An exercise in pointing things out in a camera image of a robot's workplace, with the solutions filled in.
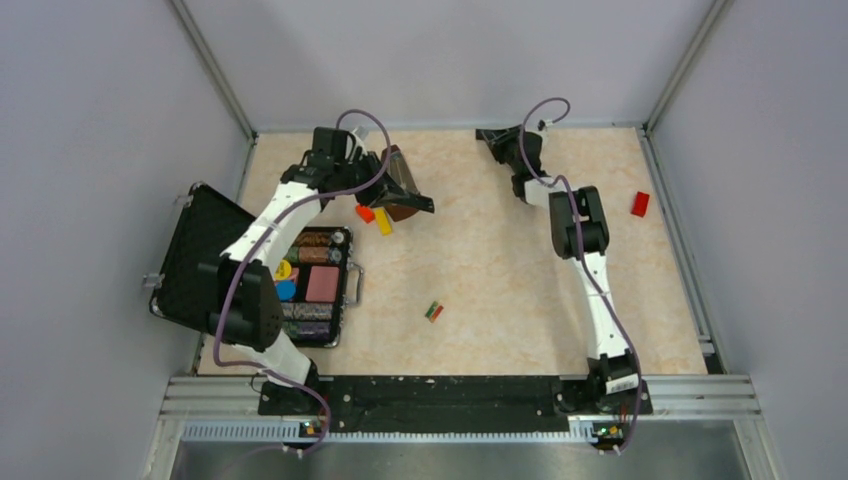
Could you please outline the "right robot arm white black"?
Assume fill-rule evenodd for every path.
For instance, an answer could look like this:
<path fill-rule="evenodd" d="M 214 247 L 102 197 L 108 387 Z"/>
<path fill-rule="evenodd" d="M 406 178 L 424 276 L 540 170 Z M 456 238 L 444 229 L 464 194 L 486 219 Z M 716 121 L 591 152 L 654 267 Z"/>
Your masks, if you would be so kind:
<path fill-rule="evenodd" d="M 542 168 L 547 127 L 477 129 L 494 160 L 512 172 L 513 194 L 548 214 L 552 247 L 576 273 L 585 299 L 589 373 L 574 393 L 558 402 L 567 411 L 591 408 L 623 416 L 639 414 L 646 405 L 641 364 L 633 341 L 617 314 L 608 279 L 610 230 L 600 193 L 594 186 L 574 188 L 564 176 Z"/>

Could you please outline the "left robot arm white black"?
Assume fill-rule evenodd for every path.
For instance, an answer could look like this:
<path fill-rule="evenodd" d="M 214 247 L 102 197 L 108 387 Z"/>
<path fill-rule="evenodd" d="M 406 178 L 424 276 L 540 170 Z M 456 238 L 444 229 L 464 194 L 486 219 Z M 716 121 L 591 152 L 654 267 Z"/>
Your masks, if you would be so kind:
<path fill-rule="evenodd" d="M 283 385 L 283 401 L 297 413 L 319 404 L 320 386 L 309 379 L 311 360 L 283 331 L 283 308 L 273 275 L 298 235 L 339 197 L 367 207 L 399 205 L 432 213 L 432 198 L 389 174 L 391 151 L 370 151 L 355 133 L 317 127 L 302 159 L 288 167 L 261 214 L 220 255 L 199 264 L 208 287 L 208 314 L 218 365 L 224 344 L 240 348 L 244 365 Z"/>

